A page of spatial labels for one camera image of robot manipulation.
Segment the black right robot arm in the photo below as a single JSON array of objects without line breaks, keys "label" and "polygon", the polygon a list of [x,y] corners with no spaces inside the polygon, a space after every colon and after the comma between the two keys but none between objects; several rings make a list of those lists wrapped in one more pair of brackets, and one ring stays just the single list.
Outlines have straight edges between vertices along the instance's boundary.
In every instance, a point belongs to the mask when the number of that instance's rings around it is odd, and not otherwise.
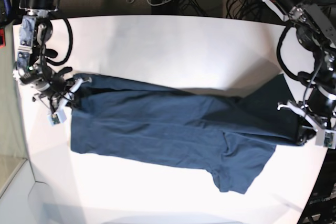
[{"label": "black right robot arm", "polygon": [[53,34],[50,21],[53,13],[59,11],[60,0],[20,0],[19,9],[26,14],[22,17],[19,29],[19,46],[13,69],[14,79],[22,85],[30,85],[37,94],[34,99],[47,98],[49,116],[62,121],[64,109],[73,105],[75,93],[86,79],[68,79],[64,76],[72,72],[65,64],[70,58],[74,37],[68,19],[64,18],[67,27],[69,45],[66,56],[55,61],[57,51],[48,49],[47,41]]}]

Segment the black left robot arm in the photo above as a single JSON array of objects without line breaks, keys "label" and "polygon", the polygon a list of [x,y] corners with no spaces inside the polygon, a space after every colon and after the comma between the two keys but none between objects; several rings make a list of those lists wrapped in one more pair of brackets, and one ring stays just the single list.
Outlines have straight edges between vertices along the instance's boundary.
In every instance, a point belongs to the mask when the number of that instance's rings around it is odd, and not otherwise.
[{"label": "black left robot arm", "polygon": [[[277,60],[288,77],[312,89],[299,103],[298,114],[314,129],[331,129],[335,117],[335,27],[324,9],[335,0],[262,0],[280,19],[287,22],[278,41]],[[299,44],[313,53],[312,73],[292,73],[285,65],[281,48],[287,32],[296,29]]]}]

